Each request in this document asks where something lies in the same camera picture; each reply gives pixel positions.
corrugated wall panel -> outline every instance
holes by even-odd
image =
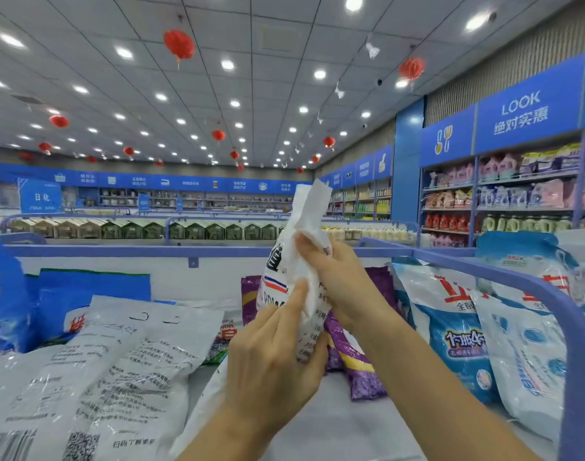
[[[320,166],[314,172],[314,177],[321,177],[332,171],[339,170],[343,166],[356,162],[364,155],[380,150],[384,146],[392,145],[395,142],[395,119],[383,124],[372,133],[359,139],[342,153]]]
[[[578,0],[427,95],[425,126],[584,52],[585,0]]]

red lantern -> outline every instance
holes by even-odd
[[[177,62],[189,60],[194,54],[194,42],[181,30],[167,30],[164,35],[166,47],[177,57]]]
[[[66,128],[66,126],[70,124],[70,122],[66,118],[60,115],[50,116],[49,121],[51,122],[52,125],[58,128]]]
[[[424,71],[425,61],[415,56],[408,58],[399,66],[399,74],[407,80],[418,79]]]
[[[223,141],[224,139],[226,139],[226,134],[224,133],[224,131],[222,131],[221,129],[217,129],[215,131],[213,131],[211,133],[211,135],[214,137],[215,140],[217,140],[218,142]]]

